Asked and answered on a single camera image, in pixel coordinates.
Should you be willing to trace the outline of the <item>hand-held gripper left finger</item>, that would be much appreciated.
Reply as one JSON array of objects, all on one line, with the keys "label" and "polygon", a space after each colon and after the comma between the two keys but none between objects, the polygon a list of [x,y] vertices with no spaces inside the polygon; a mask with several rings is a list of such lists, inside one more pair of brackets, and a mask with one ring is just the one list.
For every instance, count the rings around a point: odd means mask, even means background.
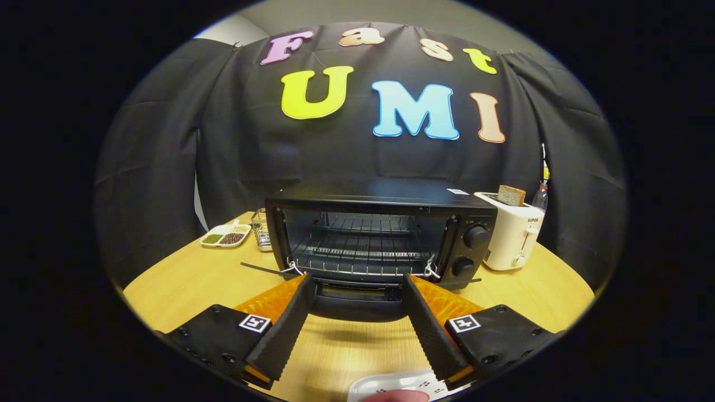
[{"label": "hand-held gripper left finger", "polygon": [[159,338],[235,381],[271,389],[288,363],[315,299],[310,274],[237,307],[210,305]]}]

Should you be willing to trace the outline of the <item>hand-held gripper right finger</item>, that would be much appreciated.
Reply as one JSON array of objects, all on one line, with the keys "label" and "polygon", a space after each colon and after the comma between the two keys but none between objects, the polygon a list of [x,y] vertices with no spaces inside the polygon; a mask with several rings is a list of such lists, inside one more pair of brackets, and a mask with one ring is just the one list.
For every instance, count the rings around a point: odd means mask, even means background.
[{"label": "hand-held gripper right finger", "polygon": [[561,337],[504,304],[483,308],[414,275],[404,275],[402,307],[449,390],[490,381]]}]

